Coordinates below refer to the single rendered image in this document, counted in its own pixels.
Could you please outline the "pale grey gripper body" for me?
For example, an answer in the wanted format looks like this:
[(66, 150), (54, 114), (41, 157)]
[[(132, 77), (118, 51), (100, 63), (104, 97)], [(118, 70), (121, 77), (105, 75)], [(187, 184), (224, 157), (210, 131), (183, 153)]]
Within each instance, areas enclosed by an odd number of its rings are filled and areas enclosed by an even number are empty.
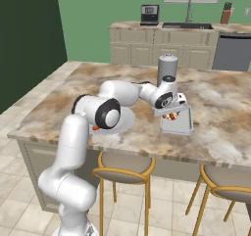
[(154, 116), (166, 116), (171, 113), (178, 113), (184, 111), (188, 108), (188, 104), (186, 102), (180, 104), (179, 102), (174, 102), (172, 104), (167, 104), (164, 102), (159, 108), (154, 109)]

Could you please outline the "large white plate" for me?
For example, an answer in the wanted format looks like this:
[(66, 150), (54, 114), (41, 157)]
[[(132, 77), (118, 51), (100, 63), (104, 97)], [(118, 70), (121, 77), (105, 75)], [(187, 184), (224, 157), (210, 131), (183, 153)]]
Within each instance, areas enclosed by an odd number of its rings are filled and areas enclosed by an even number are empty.
[(121, 117), (117, 125), (112, 129), (98, 129), (93, 130), (93, 125), (89, 125), (89, 133), (97, 135), (113, 135), (124, 132), (132, 127), (134, 123), (135, 115), (134, 112), (128, 107), (121, 107)]

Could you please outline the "beige base cupboard run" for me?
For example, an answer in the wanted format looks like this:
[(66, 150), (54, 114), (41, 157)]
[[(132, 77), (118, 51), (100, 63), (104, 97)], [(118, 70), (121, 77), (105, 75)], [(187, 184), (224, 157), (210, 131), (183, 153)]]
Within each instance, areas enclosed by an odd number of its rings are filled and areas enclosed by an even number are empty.
[(157, 66), (172, 54), (179, 68), (210, 70), (219, 35), (212, 30), (110, 27), (112, 64)]

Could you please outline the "yellow-legged stool with beige seat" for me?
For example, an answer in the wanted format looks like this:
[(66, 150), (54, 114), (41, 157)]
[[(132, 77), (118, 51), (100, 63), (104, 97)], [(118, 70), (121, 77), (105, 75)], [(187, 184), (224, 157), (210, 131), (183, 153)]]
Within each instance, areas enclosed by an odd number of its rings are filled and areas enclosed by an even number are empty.
[(209, 194), (230, 201), (224, 222), (227, 222), (236, 202), (251, 205), (251, 173), (248, 171), (239, 171), (212, 165), (200, 165), (199, 171), (196, 186), (185, 211), (185, 214), (189, 214), (200, 184), (205, 182), (206, 189), (192, 236), (197, 236), (198, 234)]
[(144, 236), (148, 236), (149, 209), (151, 208), (150, 177), (156, 165), (154, 158), (134, 159), (130, 155), (113, 156), (102, 151), (98, 156), (98, 167), (92, 174), (100, 179), (100, 236), (103, 236), (104, 181), (113, 184), (113, 198), (117, 201), (116, 183), (145, 186)]

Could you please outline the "grey dishwasher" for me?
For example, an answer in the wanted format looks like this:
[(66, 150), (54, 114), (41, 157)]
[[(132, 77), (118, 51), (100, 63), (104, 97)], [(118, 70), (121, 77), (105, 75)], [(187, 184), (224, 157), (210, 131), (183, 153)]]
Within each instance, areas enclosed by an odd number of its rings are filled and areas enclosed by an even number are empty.
[(251, 33), (221, 32), (212, 69), (248, 71), (251, 61)]

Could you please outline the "dark sink basin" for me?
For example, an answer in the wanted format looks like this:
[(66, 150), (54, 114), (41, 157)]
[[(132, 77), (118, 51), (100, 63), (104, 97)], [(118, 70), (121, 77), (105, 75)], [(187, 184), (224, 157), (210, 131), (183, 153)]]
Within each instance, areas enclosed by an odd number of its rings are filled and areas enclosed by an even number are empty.
[(201, 23), (163, 23), (162, 28), (214, 29), (211, 24)]

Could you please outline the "black toaster oven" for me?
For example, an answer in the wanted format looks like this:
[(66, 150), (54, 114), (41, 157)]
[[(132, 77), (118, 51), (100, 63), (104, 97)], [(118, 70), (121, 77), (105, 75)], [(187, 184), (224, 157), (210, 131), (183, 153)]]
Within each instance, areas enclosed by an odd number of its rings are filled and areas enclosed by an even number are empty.
[(142, 5), (141, 6), (141, 25), (157, 25), (159, 23), (158, 5)]

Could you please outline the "grey sink tap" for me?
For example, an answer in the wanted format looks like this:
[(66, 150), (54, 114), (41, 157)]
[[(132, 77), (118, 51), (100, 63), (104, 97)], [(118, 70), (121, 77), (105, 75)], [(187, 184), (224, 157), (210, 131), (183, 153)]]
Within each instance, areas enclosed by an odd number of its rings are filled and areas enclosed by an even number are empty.
[(185, 17), (186, 24), (192, 23), (191, 1), (192, 0), (188, 0), (187, 12), (186, 12), (186, 17)]

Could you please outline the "brown knife block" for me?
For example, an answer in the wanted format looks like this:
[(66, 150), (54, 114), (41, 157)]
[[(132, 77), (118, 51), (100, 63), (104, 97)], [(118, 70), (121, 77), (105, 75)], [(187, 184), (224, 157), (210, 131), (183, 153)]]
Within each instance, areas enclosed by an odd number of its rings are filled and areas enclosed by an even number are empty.
[(221, 24), (228, 24), (230, 18), (230, 10), (231, 10), (231, 2), (225, 2), (221, 18)]

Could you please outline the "beige kitchen island cabinet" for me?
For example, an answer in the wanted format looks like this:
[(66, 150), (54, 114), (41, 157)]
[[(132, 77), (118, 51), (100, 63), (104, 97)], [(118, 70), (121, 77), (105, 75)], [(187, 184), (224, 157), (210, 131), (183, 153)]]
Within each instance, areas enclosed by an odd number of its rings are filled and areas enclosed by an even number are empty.
[[(196, 138), (194, 136), (172, 136), (167, 135), (162, 139), (137, 137), (134, 140), (119, 138), (116, 136), (96, 137), (96, 141), (88, 144), (87, 159), (84, 166), (77, 169), (75, 174), (90, 182), (96, 188), (99, 180), (91, 176), (91, 171), (97, 166), (97, 158), (100, 151), (108, 151), (116, 155), (133, 155), (138, 156), (140, 160), (143, 157), (156, 158), (157, 165), (154, 170), (155, 176), (176, 178), (182, 180), (195, 181), (188, 176), (178, 176), (175, 166), (178, 169), (188, 173), (185, 164), (205, 164), (225, 168), (245, 169), (251, 171), (251, 136), (236, 140), (237, 137), (230, 138), (228, 141), (220, 138)], [(31, 141), (19, 138), (17, 139), (27, 171), (34, 186), (40, 206), (48, 212), (56, 212), (59, 203), (47, 198), (38, 188), (38, 177), (40, 173), (51, 164), (55, 159), (57, 151), (57, 140), (55, 142)]]

